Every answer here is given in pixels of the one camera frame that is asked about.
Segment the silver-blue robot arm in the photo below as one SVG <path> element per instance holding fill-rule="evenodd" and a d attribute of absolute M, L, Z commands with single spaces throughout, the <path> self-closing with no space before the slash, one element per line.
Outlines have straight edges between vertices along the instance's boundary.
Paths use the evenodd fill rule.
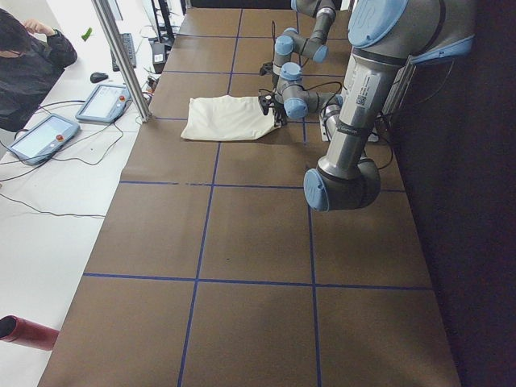
<path fill-rule="evenodd" d="M 277 38 L 272 62 L 273 94 L 262 101 L 277 121 L 317 113 L 330 144 L 306 172 L 304 194 L 314 210 L 354 210 L 370 205 L 381 188 L 378 168 L 364 147 L 398 71 L 467 55 L 474 38 L 474 1 L 361 1 L 351 13 L 352 47 L 343 88 L 317 93 L 302 84 L 291 56 L 315 62 L 327 56 L 327 37 L 336 17 L 331 1 L 294 1 L 293 10 L 315 21 L 309 37 L 288 28 Z"/>
<path fill-rule="evenodd" d="M 291 62 L 293 53 L 317 63 L 325 60 L 328 53 L 327 37 L 336 18 L 335 4 L 331 0 L 292 0 L 290 5 L 299 14 L 313 18 L 315 24 L 309 37 L 304 37 L 297 29 L 289 27 L 276 38 L 272 61 L 274 85 L 279 80 L 281 67 Z"/>

